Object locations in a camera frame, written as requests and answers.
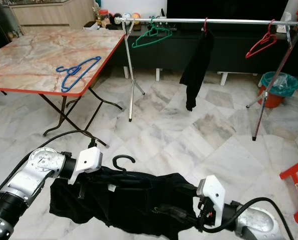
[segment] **wall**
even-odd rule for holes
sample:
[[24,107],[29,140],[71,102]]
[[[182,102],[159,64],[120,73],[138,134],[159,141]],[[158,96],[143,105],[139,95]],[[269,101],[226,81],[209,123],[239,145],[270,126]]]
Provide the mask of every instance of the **wall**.
[[101,5],[112,14],[139,13],[142,18],[160,15],[161,9],[167,11],[167,0],[101,0]]

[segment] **blue hanger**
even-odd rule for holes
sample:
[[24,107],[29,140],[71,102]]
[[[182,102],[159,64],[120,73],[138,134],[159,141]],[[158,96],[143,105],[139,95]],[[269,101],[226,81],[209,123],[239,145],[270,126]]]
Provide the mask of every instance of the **blue hanger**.
[[[86,74],[99,60],[101,59],[100,56],[96,56],[96,57],[92,57],[92,58],[89,58],[85,61],[83,61],[82,63],[80,63],[79,65],[77,66],[73,66],[71,68],[64,68],[63,66],[59,66],[56,68],[56,71],[58,73],[61,73],[61,72],[64,72],[64,71],[67,71],[67,75],[65,76],[64,80],[62,81],[62,85],[61,85],[61,92],[63,93],[66,93],[68,92],[69,90],[71,90],[71,88],[84,76],[84,74]],[[65,82],[66,80],[68,79],[69,76],[73,76],[75,75],[79,70],[81,70],[81,66],[91,60],[95,60],[95,62],[88,67],[88,69],[86,69],[82,74],[81,76],[79,76],[75,81],[74,83],[72,83],[70,86],[65,86]]]

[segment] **black cabinet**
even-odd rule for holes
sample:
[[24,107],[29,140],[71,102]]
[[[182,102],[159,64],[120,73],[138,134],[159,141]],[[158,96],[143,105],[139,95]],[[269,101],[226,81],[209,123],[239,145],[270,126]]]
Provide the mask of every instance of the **black cabinet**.
[[[171,70],[183,70],[195,51],[200,32],[177,31],[172,37],[161,42],[131,48],[131,44],[140,36],[146,27],[142,26],[139,32],[133,32],[128,38],[131,61],[134,68],[160,68]],[[278,41],[262,52],[245,58],[249,49],[263,37],[265,32],[223,32],[214,31],[215,42],[211,52],[211,60],[208,67],[210,71],[258,73],[262,74],[275,71],[280,64],[288,43],[284,34],[277,33]],[[144,37],[141,43],[147,43],[158,37]],[[110,63],[116,66],[127,66],[125,44],[120,44],[110,59]],[[298,76],[298,42],[295,45],[283,72]]]

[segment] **wooden cabinet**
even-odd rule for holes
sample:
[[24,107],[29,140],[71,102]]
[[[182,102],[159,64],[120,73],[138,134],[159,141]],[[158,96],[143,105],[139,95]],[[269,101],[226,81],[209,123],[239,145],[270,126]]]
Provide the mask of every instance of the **wooden cabinet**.
[[94,21],[93,0],[11,5],[23,33],[55,29],[82,29]]

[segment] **red hanger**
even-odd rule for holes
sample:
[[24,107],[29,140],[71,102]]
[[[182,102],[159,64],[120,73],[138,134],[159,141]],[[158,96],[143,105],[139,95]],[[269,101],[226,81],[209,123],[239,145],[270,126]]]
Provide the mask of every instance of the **red hanger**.
[[206,17],[204,20],[204,25],[203,25],[203,31],[206,36],[207,36],[207,20],[208,20],[208,18]]
[[[274,35],[274,34],[271,34],[271,33],[270,33],[271,24],[272,24],[273,21],[275,21],[275,20],[272,19],[271,22],[269,23],[268,31],[267,31],[267,33],[262,37],[262,39],[260,39],[260,40],[259,40],[259,41],[258,41],[258,42],[257,42],[251,49],[250,49],[250,51],[247,52],[247,54],[245,55],[245,58],[246,58],[246,59],[249,58],[249,57],[251,57],[251,56],[253,56],[253,55],[255,55],[255,54],[257,54],[258,52],[260,52],[260,51],[266,49],[267,47],[269,47],[269,46],[271,46],[271,45],[273,45],[273,44],[275,44],[275,43],[277,42],[277,36]],[[263,46],[262,48],[258,49],[258,50],[255,51],[255,52],[252,52],[258,45],[265,44],[265,43],[267,43],[270,39],[272,39],[272,42],[271,42],[271,43],[269,43],[269,44]]]

